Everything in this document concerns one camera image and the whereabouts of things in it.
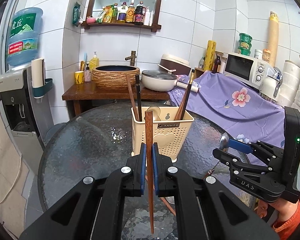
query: textured glass tabletop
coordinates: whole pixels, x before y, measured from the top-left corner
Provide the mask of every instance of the textured glass tabletop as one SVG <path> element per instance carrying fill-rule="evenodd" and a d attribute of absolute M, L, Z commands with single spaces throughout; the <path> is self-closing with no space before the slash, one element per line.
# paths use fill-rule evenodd
<path fill-rule="evenodd" d="M 163 106 L 143 102 L 143 106 Z M 212 150 L 219 146 L 225 132 L 215 123 L 191 113 L 194 122 L 174 166 L 191 176 L 203 178 L 218 160 Z M 39 171 L 42 196 L 50 208 L 85 176 L 107 177 L 125 166 L 132 152 L 132 116 L 130 103 L 100 106 L 69 121 L 49 142 Z M 236 150 L 229 153 L 247 162 Z M 229 184 L 229 168 L 218 164 L 214 175 L 247 206 L 253 197 Z M 122 239 L 178 239 L 176 217 L 163 202 L 154 197 L 154 235 L 150 232 L 147 187 L 140 198 L 126 198 L 122 222 Z"/>

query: microwave oven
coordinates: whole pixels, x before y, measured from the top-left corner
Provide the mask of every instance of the microwave oven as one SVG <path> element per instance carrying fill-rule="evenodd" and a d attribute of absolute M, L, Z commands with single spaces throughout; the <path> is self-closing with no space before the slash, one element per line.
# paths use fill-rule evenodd
<path fill-rule="evenodd" d="M 237 53 L 228 53 L 224 74 L 260 89 L 262 81 L 272 67 L 264 60 Z"/>

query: white bottle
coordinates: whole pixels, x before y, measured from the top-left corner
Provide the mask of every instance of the white bottle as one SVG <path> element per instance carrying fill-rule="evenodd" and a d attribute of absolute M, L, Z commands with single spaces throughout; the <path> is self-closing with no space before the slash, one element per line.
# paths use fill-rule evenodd
<path fill-rule="evenodd" d="M 152 21 L 153 21 L 153 11 L 151 11 L 150 13 L 149 26 L 152 26 Z"/>
<path fill-rule="evenodd" d="M 150 21 L 150 11 L 149 11 L 149 6 L 147 7 L 147 10 L 145 12 L 145 18 L 143 25 L 149 26 L 149 21 Z"/>

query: yellow soap bottle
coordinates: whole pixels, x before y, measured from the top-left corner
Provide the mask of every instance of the yellow soap bottle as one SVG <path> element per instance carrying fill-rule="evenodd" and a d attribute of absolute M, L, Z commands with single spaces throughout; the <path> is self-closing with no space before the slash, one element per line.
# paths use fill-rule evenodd
<path fill-rule="evenodd" d="M 97 52 L 94 52 L 93 58 L 90 60 L 89 68 L 92 70 L 95 67 L 99 66 L 99 58 L 97 57 Z"/>

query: brass faucet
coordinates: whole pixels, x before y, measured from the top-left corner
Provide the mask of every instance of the brass faucet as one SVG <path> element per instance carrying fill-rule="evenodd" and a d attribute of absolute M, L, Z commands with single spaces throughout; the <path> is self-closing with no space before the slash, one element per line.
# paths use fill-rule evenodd
<path fill-rule="evenodd" d="M 135 65 L 135 63 L 136 63 L 136 58 L 137 58 L 137 56 L 136 56 L 136 51 L 135 51 L 135 50 L 132 50 L 132 51 L 131 51 L 131 56 L 126 57 L 125 60 L 130 60 L 130 66 L 133 66 L 133 67 L 134 67 L 134 65 Z"/>

